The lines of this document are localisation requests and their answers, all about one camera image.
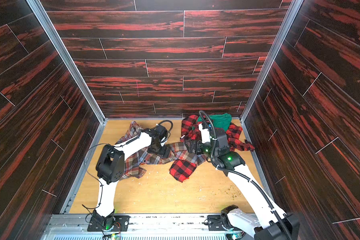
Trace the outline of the brown multicolour plaid shirt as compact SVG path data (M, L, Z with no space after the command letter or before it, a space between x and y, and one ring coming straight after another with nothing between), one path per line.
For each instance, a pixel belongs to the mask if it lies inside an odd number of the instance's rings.
M169 173L179 182L183 182L192 175L196 168L207 161L206 155L196 155L189 153L186 145L182 142L168 144L170 149L169 157L162 158L156 154L148 152L148 148L143 148L132 154L125 160L125 170L122 179L141 178L146 170L142 165L164 165L171 163Z

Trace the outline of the red black plaid shirt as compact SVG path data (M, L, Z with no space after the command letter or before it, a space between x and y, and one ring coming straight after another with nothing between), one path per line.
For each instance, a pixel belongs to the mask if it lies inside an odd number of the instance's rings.
M225 131L231 150L253 151L255 149L250 142L240 140L243 128L232 123L230 114L211 115L210 119L217 131ZM202 132L199 130L199 125L202 122L202 118L197 115L184 118L180 142L171 146L174 153L174 163L170 167L169 173L181 183L189 179L196 168L208 160L208 153L211 148L207 147L206 151L202 149Z

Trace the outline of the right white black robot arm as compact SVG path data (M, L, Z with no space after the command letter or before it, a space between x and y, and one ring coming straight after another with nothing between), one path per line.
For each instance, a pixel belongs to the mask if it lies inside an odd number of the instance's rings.
M241 230L255 240L296 240L299 235L299 219L287 214L263 190L252 175L243 158L231 151L223 129L201 123L196 127L200 140L192 140L189 151L205 154L216 170L224 172L241 191L253 211L252 217L231 205L221 211L220 225L227 231Z

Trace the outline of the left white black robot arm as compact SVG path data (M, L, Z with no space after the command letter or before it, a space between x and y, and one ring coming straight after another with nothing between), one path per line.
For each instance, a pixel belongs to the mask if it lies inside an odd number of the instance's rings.
M114 198L119 180L125 172L125 160L143 148L150 153L167 158L170 149L165 146L171 129L161 123L152 129L143 129L135 137L120 144L106 144L96 164L97 177L100 185L98 205L92 212L92 219L105 230L114 226Z

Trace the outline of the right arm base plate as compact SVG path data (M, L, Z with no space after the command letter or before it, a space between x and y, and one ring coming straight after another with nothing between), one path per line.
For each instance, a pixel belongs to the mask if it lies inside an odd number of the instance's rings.
M204 225L208 226L209 231L231 231L233 228L225 225L226 221L221 215L207 215Z

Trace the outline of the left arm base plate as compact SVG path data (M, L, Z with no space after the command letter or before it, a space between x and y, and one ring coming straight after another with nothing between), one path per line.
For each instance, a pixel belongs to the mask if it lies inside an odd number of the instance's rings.
M88 232L126 232L130 223L130 216L114 215L111 217L91 217Z

